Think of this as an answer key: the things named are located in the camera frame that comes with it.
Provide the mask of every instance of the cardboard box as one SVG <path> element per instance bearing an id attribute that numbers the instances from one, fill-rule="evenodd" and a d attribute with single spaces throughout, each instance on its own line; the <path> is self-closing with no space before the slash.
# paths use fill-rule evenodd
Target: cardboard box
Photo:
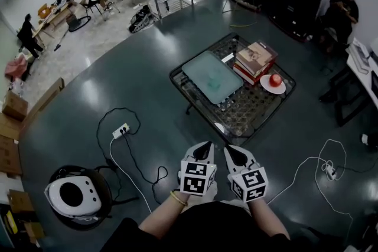
<path id="1" fill-rule="evenodd" d="M 23 121 L 28 113 L 28 102 L 8 90 L 2 104 L 2 113 L 18 121 Z"/>
<path id="2" fill-rule="evenodd" d="M 37 116 L 42 112 L 45 107 L 64 89 L 64 80 L 59 78 L 38 100 L 38 102 L 33 106 L 25 120 L 22 122 L 22 131 L 25 131 L 30 124 L 37 118 Z"/>
<path id="3" fill-rule="evenodd" d="M 10 189 L 8 198 L 13 213 L 34 212 L 30 197 L 26 192 Z"/>
<path id="4" fill-rule="evenodd" d="M 2 113 L 0 113 L 0 135 L 6 136 L 13 140 L 19 139 L 19 133 L 21 131 L 22 124 L 20 121 L 12 119 Z"/>
<path id="5" fill-rule="evenodd" d="M 9 174 L 22 174 L 18 145 L 13 139 L 0 136 L 0 171 Z"/>
<path id="6" fill-rule="evenodd" d="M 39 222 L 25 222 L 24 226 L 30 239 L 45 237 L 42 225 Z"/>

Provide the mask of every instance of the yellow bracelet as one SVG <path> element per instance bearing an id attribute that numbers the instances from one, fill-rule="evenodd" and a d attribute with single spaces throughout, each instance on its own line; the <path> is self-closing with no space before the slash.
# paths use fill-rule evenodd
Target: yellow bracelet
<path id="1" fill-rule="evenodd" d="M 178 201 L 181 205 L 183 205 L 184 207 L 187 207 L 188 206 L 188 203 L 187 202 L 183 202 L 182 200 L 180 200 L 175 194 L 173 191 L 171 191 L 171 196 L 176 200 Z"/>

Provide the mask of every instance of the white power strip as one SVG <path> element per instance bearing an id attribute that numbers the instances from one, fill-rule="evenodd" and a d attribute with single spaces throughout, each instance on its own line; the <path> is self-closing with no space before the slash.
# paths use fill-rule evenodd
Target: white power strip
<path id="1" fill-rule="evenodd" d="M 117 129 L 116 131 L 113 132 L 113 137 L 115 139 L 118 139 L 120 136 L 122 136 L 123 133 L 129 132 L 129 131 L 130 131 L 129 125 L 127 125 L 125 123 L 119 129 Z"/>

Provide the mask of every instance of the red apple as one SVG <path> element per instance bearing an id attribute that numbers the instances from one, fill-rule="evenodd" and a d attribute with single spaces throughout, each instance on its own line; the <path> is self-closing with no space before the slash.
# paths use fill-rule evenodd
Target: red apple
<path id="1" fill-rule="evenodd" d="M 269 84 L 272 86 L 272 87 L 278 87 L 280 86 L 282 83 L 282 78 L 280 77 L 280 75 L 278 74 L 273 74 L 271 75 L 271 77 L 269 78 Z"/>

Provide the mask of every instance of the white plate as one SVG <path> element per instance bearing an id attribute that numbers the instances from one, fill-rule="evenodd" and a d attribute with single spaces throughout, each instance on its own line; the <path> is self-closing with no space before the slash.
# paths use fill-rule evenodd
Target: white plate
<path id="1" fill-rule="evenodd" d="M 284 81 L 282 81 L 278 87 L 273 87 L 269 83 L 270 77 L 271 75 L 264 75 L 260 78 L 260 84 L 262 85 L 262 87 L 272 94 L 283 94 L 286 91 L 286 85 Z"/>

